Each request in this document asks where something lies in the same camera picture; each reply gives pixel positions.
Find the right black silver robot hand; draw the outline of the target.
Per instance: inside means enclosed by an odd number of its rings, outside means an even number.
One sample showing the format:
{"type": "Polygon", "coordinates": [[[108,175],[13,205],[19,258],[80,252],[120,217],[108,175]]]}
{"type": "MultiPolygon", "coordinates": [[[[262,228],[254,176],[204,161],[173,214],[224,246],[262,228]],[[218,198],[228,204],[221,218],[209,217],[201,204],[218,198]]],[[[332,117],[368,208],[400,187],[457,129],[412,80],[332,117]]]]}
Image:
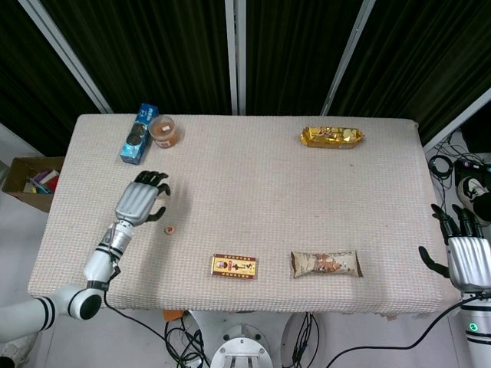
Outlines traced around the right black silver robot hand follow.
{"type": "Polygon", "coordinates": [[[440,223],[447,253],[447,265],[436,263],[425,247],[418,248],[423,263],[441,276],[450,279],[462,293],[483,293],[490,290],[490,244],[482,226],[468,209],[453,206],[459,219],[455,222],[436,204],[431,206],[433,217],[440,223]]]}

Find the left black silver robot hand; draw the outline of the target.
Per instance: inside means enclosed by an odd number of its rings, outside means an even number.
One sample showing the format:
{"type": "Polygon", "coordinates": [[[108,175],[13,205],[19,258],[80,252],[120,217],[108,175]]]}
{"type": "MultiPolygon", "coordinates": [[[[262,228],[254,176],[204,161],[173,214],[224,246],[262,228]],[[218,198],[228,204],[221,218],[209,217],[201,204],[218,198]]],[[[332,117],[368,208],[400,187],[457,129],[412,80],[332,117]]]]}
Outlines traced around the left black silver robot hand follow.
{"type": "Polygon", "coordinates": [[[160,194],[170,195],[170,186],[164,182],[168,177],[164,172],[140,172],[120,197],[115,208],[116,219],[128,222],[132,226],[158,221],[165,213],[166,207],[160,207],[155,213],[151,213],[151,210],[160,194]]]}

